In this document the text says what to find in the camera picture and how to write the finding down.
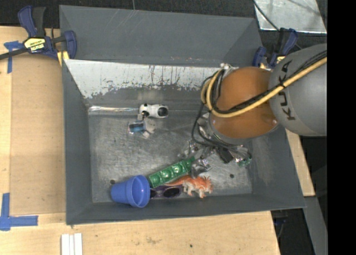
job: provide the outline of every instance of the green toy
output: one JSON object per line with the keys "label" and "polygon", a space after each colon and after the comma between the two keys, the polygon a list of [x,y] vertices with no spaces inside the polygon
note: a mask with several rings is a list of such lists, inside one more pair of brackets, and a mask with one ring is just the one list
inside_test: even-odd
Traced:
{"label": "green toy", "polygon": [[155,188],[168,183],[178,177],[183,176],[186,173],[189,173],[191,170],[191,163],[195,160],[194,157],[182,160],[176,164],[173,164],[161,171],[155,172],[147,177],[150,183],[151,188]]}

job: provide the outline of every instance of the yellow cable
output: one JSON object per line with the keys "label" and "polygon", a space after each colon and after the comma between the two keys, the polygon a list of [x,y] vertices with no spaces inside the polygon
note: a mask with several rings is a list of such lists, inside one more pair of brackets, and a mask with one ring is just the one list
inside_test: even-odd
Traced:
{"label": "yellow cable", "polygon": [[[281,85],[281,86],[278,86],[277,88],[275,88],[272,92],[268,93],[266,96],[264,96],[263,98],[261,98],[260,100],[258,100],[257,102],[254,102],[253,104],[241,109],[241,110],[238,110],[238,111],[234,111],[234,112],[231,112],[229,114],[222,114],[222,113],[219,113],[217,111],[214,110],[214,108],[212,107],[211,105],[211,102],[210,102],[210,93],[211,93],[211,88],[212,88],[212,85],[214,84],[216,78],[217,78],[217,75],[219,74],[219,72],[221,70],[219,70],[213,77],[212,79],[210,80],[210,82],[207,82],[203,89],[202,89],[202,92],[201,92],[201,98],[202,98],[202,102],[205,103],[206,101],[206,106],[207,108],[216,116],[218,117],[224,117],[224,118],[228,118],[228,117],[234,117],[234,116],[238,116],[238,115],[241,115],[249,110],[252,110],[254,109],[255,107],[263,104],[264,102],[268,101],[270,98],[272,98],[273,96],[275,96],[276,94],[278,94],[281,90],[283,90],[285,87],[288,87],[290,84],[292,84],[293,82],[299,80],[300,78],[304,77],[306,74],[308,74],[309,72],[312,72],[313,70],[315,70],[316,68],[324,65],[325,63],[327,62],[327,57],[319,60],[318,62],[312,64],[311,66],[309,66],[307,69],[304,69],[302,70],[302,72],[296,74],[294,77],[286,80],[283,85],[284,87]],[[207,91],[206,91],[206,96],[207,98],[204,97],[204,92],[205,92],[205,88],[207,86]]]}

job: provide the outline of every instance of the wooden table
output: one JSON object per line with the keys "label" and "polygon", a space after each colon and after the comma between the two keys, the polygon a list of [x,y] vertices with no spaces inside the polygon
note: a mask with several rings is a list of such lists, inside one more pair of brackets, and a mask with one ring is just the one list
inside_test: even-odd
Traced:
{"label": "wooden table", "polygon": [[[21,27],[0,26],[0,53],[26,38]],[[0,61],[0,196],[10,192],[10,215],[39,217],[38,226],[0,231],[0,254],[60,254],[64,233],[82,233],[84,255],[280,254],[270,212],[66,225],[60,64],[25,53],[8,74],[7,62]],[[287,136],[303,194],[313,196],[299,137]]]}

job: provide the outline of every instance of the blue cup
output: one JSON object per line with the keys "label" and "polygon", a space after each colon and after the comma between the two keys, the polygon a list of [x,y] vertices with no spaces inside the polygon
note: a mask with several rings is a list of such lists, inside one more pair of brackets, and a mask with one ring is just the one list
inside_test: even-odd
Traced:
{"label": "blue cup", "polygon": [[110,194],[116,203],[131,204],[133,207],[143,208],[150,200],[150,184],[145,176],[137,175],[125,182],[114,184]]}

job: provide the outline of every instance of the gray bin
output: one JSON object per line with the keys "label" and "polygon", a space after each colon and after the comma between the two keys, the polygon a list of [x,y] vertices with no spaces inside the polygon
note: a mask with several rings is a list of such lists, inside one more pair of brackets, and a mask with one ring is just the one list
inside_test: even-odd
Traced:
{"label": "gray bin", "polygon": [[[212,156],[207,175],[214,192],[204,199],[183,195],[151,200],[144,208],[110,199],[110,180],[149,175],[179,161],[200,105],[202,80],[222,62],[251,65],[261,46],[256,20],[61,6],[60,21],[61,31],[73,30],[78,42],[76,59],[62,66],[67,224],[305,206],[283,127],[248,143],[253,160],[247,167]],[[130,76],[124,81],[123,70]],[[133,81],[137,77],[147,81]],[[148,139],[126,132],[144,102],[170,108]]]}

